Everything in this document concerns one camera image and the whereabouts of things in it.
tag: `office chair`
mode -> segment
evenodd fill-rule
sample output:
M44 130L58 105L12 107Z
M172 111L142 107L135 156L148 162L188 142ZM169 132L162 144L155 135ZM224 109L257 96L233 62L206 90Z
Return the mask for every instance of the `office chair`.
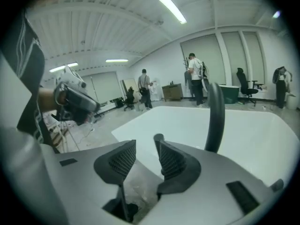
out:
M131 108L133 109L134 106L134 99L135 97L133 96L134 90L132 89L132 87L129 88L128 92L127 92L127 98L125 99L125 105L126 107L124 108L124 111L126 111L127 108Z
M236 75L238 76L238 79L240 81L240 91L242 94L248 96L248 99L251 103L254 104L254 106L256 105L256 101L252 100L250 97L252 97L252 94L256 94L258 93L258 89L255 89L255 82L257 82L257 80L252 80L253 82L253 87L249 88L248 83L251 81L247 81L246 76L244 74L244 70L240 67L238 67L238 72L236 73Z

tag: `white shirt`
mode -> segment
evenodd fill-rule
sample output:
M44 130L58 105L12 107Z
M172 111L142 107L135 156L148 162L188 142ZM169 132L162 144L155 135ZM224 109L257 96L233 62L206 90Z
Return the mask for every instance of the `white shirt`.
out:
M192 73L192 80L200 80L198 73L199 73L201 66L202 66L202 62L197 58L194 58L189 61L188 68L194 69L194 71Z

